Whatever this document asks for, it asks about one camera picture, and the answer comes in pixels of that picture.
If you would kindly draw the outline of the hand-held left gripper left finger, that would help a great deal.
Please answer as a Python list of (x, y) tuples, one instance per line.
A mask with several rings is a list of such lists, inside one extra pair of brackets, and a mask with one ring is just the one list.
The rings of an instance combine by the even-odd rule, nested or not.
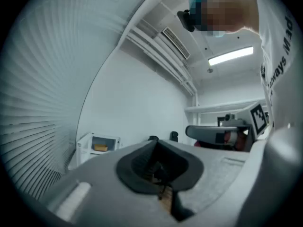
[(150, 140), (124, 148), (125, 154), (116, 164), (119, 180), (134, 193), (158, 195), (159, 187), (152, 178), (158, 169), (157, 157), (163, 146), (163, 140)]

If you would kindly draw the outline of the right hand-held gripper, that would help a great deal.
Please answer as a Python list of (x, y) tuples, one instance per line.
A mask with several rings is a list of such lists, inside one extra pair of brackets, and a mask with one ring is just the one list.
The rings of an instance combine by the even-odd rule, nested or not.
[(186, 135), (203, 148), (238, 151), (224, 144), (224, 136), (226, 131), (241, 131), (247, 135), (243, 152), (249, 152), (268, 127), (268, 120), (268, 114), (263, 111), (261, 104), (254, 103), (234, 114), (226, 114), (221, 126), (187, 126)]

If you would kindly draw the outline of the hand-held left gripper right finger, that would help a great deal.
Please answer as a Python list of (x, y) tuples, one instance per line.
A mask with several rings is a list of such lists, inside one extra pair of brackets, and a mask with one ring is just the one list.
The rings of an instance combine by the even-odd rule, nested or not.
[(157, 142), (157, 157), (173, 191), (192, 189), (204, 172), (202, 161), (191, 153), (162, 140)]

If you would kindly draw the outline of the person's right hand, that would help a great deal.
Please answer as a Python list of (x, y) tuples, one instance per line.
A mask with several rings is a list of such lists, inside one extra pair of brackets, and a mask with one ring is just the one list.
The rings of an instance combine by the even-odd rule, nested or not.
[(232, 146), (238, 151), (245, 149), (247, 135), (241, 131), (226, 131), (224, 136), (224, 144)]

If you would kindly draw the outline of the long ceiling light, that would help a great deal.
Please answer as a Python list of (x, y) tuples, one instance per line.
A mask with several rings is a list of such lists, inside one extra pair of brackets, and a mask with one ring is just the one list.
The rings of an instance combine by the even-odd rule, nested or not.
[(254, 52), (253, 46), (249, 46), (249, 47), (245, 47), (245, 48), (242, 48), (242, 49), (238, 49), (238, 50), (235, 50), (235, 51), (232, 51), (232, 52), (228, 52), (228, 53), (210, 58), (208, 60), (208, 63), (209, 63), (210, 66), (214, 66), (216, 64), (220, 64), (220, 63), (223, 63), (223, 62), (226, 62), (226, 61), (230, 61), (230, 60), (237, 59), (237, 58), (240, 58), (240, 57), (252, 55), (253, 52)]

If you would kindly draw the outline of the white ceiling pipe run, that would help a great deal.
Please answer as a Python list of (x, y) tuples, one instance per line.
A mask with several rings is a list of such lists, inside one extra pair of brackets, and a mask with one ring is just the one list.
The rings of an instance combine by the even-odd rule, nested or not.
[(170, 73), (191, 96), (196, 95), (196, 87), (184, 63), (164, 42), (157, 43), (137, 27), (128, 33), (127, 39), (140, 47), (144, 53)]

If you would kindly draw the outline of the white ceiling air vent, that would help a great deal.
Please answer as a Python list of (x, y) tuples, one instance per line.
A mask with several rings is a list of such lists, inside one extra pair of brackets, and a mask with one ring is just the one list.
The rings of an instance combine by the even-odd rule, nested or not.
[(172, 44), (179, 50), (183, 57), (187, 60), (190, 57), (190, 52), (178, 38), (178, 36), (169, 28), (166, 27), (161, 32)]

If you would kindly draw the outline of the white window blinds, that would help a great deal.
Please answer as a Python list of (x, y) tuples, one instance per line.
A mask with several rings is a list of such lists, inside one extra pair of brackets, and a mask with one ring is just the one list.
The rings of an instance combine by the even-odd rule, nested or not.
[(0, 53), (0, 161), (35, 200), (67, 173), (80, 113), (145, 0), (30, 0)]

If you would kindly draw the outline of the person's white printed T-shirt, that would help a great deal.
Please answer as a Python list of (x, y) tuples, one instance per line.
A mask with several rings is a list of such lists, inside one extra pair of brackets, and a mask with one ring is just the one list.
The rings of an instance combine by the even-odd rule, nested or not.
[(257, 0), (263, 50), (261, 84), (269, 133), (303, 126), (303, 33), (281, 0)]

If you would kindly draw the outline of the white wall shelf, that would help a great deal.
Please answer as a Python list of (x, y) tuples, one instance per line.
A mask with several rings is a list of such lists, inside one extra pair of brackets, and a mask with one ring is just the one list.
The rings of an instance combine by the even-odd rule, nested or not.
[(254, 103), (261, 103), (262, 106), (266, 106), (265, 99), (260, 100), (246, 100), (246, 101), (237, 101), (232, 104), (216, 104), (211, 106), (191, 106), (184, 109), (186, 113), (216, 113), (221, 111), (234, 111), (245, 108)]

